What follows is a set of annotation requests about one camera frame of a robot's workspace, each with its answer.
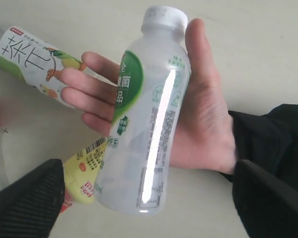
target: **bottle cap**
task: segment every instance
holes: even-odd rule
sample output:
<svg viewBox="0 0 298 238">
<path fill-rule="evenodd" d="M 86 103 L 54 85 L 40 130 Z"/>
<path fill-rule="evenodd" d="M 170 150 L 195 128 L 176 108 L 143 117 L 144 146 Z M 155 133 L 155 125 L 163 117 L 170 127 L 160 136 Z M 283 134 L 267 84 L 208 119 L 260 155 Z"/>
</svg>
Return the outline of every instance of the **bottle cap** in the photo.
<svg viewBox="0 0 298 238">
<path fill-rule="evenodd" d="M 143 26 L 148 24 L 159 24 L 175 28 L 185 34 L 188 25 L 187 15 L 170 6 L 151 6 L 144 16 Z"/>
</svg>

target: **table surface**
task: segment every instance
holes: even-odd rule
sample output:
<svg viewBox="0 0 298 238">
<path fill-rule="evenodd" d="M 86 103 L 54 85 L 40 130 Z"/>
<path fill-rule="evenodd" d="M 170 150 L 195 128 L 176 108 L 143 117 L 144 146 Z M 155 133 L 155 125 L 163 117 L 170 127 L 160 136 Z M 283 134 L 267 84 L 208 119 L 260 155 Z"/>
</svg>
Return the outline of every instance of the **table surface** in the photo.
<svg viewBox="0 0 298 238">
<path fill-rule="evenodd" d="M 229 108 L 253 114 L 298 104 L 298 0 L 0 0 L 0 25 L 17 25 L 80 57 L 95 51 L 119 62 L 141 35 L 151 4 L 204 19 Z M 0 72 L 3 150 L 10 182 L 49 158 L 63 161 L 99 134 L 35 89 Z M 125 216 L 75 204 L 61 214 L 52 238 L 245 238 L 231 184 L 209 171 L 171 169 L 166 209 L 155 217 Z"/>
</svg>

